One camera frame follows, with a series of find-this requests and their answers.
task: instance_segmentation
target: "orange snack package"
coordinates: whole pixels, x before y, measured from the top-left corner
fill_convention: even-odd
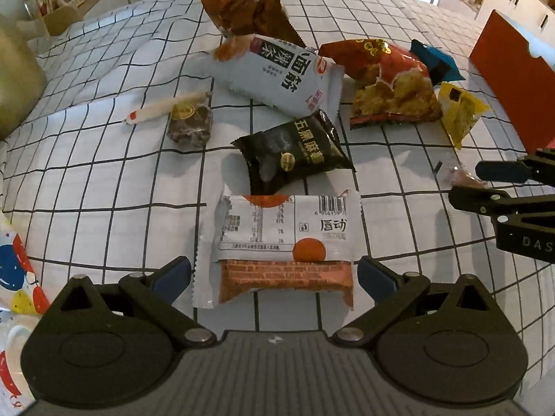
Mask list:
[[[345,66],[357,82],[351,127],[441,118],[427,67],[404,48],[382,39],[342,40],[322,45],[319,54]]]
[[[339,291],[353,307],[353,239],[362,230],[357,192],[222,195],[215,208],[214,223],[205,220],[199,236],[196,307],[257,289]]]
[[[206,13],[224,36],[260,34],[305,48],[281,0],[201,0]]]

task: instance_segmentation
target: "white tablecloth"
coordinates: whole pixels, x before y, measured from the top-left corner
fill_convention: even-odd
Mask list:
[[[553,269],[499,251],[489,219],[455,211],[447,200],[449,186],[432,173],[439,161],[449,164],[457,155],[472,170],[481,159],[524,153],[503,108],[468,60],[479,27],[415,0],[282,2],[308,46],[382,37],[407,48],[412,38],[440,47],[466,78],[460,85],[491,106],[455,152],[440,123],[350,131],[347,88],[340,118],[330,116],[356,175],[334,171],[283,192],[356,188],[364,209],[358,256],[371,254],[397,272],[420,271],[440,282],[478,275],[523,337],[527,389],[555,362]],[[193,262],[211,183],[223,176],[232,192],[248,193],[244,161],[230,142],[288,118],[211,77],[195,76],[190,59],[220,41],[199,0],[145,0],[73,25],[39,57],[49,84],[4,145],[3,210],[25,240],[50,299],[75,274],[108,283],[130,271],[153,271],[181,254]],[[213,91],[213,134],[203,150],[169,141],[167,118],[134,127],[121,122],[137,104],[195,89]],[[513,196],[553,192],[537,183],[503,188]],[[338,294],[296,291],[244,294],[198,311],[187,291],[176,307],[219,335],[224,329],[332,333],[373,306],[364,293],[356,296],[351,312]]]

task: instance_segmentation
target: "cardboard box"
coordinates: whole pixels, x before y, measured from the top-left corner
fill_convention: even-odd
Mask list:
[[[470,59],[528,153],[555,140],[555,50],[494,11]]]

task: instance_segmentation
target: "table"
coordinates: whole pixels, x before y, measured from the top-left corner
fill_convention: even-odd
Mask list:
[[[432,170],[458,158],[514,159],[524,148],[503,108],[468,60],[481,29],[454,12],[415,0],[282,0],[308,46],[344,38],[382,37],[409,47],[412,38],[450,52],[460,85],[491,111],[456,152],[440,123],[349,130],[352,87],[336,118],[342,147],[357,173],[333,171],[291,184],[284,193],[362,194],[364,232],[357,256],[371,254],[397,272],[420,271],[452,282],[478,275],[520,333],[529,353],[527,389],[555,362],[553,268],[501,252],[489,220],[455,211],[448,183]],[[194,260],[199,225],[214,183],[248,193],[246,167],[230,142],[288,118],[196,75],[198,52],[220,44],[199,0],[144,0],[72,26],[38,60],[44,96],[2,148],[3,210],[53,299],[67,279],[87,274],[115,282],[151,272],[180,254]],[[205,149],[177,146],[167,119],[128,126],[125,116],[157,98],[212,90],[214,127]],[[530,182],[511,195],[552,193]],[[175,303],[214,330],[308,330],[332,333],[373,306],[359,286],[348,311],[335,293],[261,291],[215,310],[191,306],[190,289]]]

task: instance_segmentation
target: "blue balloon print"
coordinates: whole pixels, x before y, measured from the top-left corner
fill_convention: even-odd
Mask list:
[[[13,245],[0,245],[0,285],[10,291],[18,291],[24,281],[25,271],[19,265]]]

